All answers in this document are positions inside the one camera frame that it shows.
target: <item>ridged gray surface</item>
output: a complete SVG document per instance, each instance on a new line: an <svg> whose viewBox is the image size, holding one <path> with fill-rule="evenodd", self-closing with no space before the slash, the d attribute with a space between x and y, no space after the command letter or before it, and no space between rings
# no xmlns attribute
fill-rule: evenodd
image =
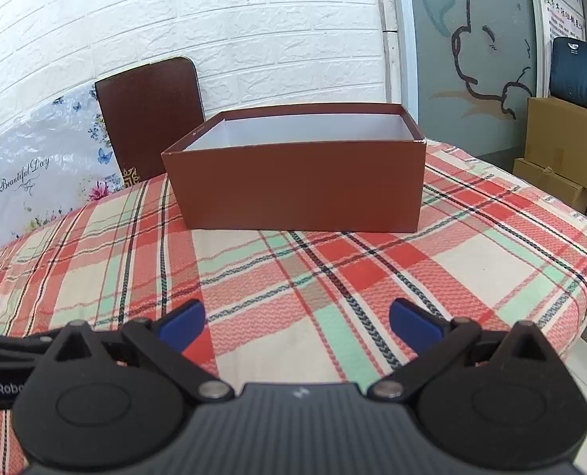
<svg viewBox="0 0 587 475"><path fill-rule="evenodd" d="M29 467L26 475L63 472ZM248 384L231 402L200 407L159 454L111 475L473 475L491 470L433 447L396 404L351 384ZM524 472L574 475L570 465Z"/></svg>

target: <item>cardboard box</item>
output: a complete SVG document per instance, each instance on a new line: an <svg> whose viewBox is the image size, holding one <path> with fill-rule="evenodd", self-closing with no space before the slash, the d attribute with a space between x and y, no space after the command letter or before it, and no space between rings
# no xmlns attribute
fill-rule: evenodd
<svg viewBox="0 0 587 475"><path fill-rule="evenodd" d="M586 212L587 189L553 173L550 168L542 168L525 159L516 159L513 174L558 198L577 212Z"/></svg>
<svg viewBox="0 0 587 475"><path fill-rule="evenodd" d="M529 98L524 158L587 188L587 109Z"/></svg>
<svg viewBox="0 0 587 475"><path fill-rule="evenodd" d="M426 141L397 104L220 112L161 155L188 228L414 232Z"/></svg>

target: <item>frosted glass door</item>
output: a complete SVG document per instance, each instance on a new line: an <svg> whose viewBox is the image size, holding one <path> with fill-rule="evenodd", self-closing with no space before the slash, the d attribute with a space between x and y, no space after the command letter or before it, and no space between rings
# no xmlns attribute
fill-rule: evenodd
<svg viewBox="0 0 587 475"><path fill-rule="evenodd" d="M412 0L425 135L497 165L524 151L535 96L532 0Z"/></svg>

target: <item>blue butterfly print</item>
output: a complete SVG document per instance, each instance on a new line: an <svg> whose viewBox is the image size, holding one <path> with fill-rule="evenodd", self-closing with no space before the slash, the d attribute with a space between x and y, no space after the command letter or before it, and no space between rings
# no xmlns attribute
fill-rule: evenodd
<svg viewBox="0 0 587 475"><path fill-rule="evenodd" d="M100 148L98 150L98 163L100 164L108 164L113 157L113 152L104 153L104 150Z"/></svg>

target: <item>tablecloth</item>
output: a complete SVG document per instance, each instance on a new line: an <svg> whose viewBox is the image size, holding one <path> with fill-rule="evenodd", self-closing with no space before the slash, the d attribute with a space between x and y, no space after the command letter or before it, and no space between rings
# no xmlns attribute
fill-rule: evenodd
<svg viewBox="0 0 587 475"><path fill-rule="evenodd" d="M374 201L353 205L375 212ZM161 176L0 250L0 334L73 319L114 329L199 298L208 325L186 355L238 390L247 380L364 390L414 357L388 325L400 296L485 328L533 319L564 353L587 323L587 218L431 142L413 234L190 231ZM0 412L0 473L22 466Z"/></svg>

